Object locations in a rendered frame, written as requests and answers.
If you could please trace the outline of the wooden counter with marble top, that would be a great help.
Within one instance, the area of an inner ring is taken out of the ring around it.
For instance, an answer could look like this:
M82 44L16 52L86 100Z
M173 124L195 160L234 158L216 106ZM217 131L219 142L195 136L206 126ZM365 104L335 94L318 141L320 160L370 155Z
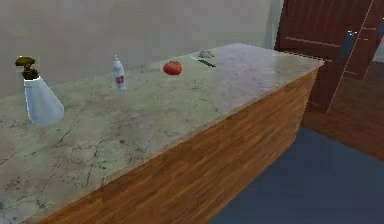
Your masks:
M50 126L28 119L23 94L0 98L0 224L30 224L323 64L240 43L211 52L217 67L190 53L178 76L131 68L123 91L111 75L56 85L65 112Z

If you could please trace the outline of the red tomato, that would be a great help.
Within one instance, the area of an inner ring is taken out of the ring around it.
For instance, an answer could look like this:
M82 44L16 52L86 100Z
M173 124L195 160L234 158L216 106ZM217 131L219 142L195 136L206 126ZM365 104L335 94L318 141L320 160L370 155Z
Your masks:
M167 75L180 75L182 72L182 65L178 61L169 61L163 66L163 72Z

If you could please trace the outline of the clear bottle with red label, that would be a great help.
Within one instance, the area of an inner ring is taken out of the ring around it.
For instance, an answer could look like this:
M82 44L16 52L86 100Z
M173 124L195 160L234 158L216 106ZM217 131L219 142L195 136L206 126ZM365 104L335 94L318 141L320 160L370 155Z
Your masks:
M114 76L114 80L117 88L119 90L124 90L126 88L125 71L117 55L115 55L113 58L112 68L113 68L113 76Z

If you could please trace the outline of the dark red wooden door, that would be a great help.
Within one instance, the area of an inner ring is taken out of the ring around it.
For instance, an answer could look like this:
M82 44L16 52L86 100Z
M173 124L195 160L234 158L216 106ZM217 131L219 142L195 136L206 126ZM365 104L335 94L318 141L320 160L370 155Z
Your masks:
M357 36L339 57L348 30ZM320 58L310 108L327 113L343 77L366 77L384 37L384 0L284 0L275 49Z

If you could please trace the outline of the white soap dispenser brass pump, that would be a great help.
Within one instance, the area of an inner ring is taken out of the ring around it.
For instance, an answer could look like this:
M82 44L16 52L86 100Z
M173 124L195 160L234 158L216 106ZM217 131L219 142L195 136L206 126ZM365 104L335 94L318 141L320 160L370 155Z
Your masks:
M19 56L15 65L22 67L24 94L27 115L30 121L39 126L50 126L64 117L64 106L46 84L39 72L33 68L36 60Z

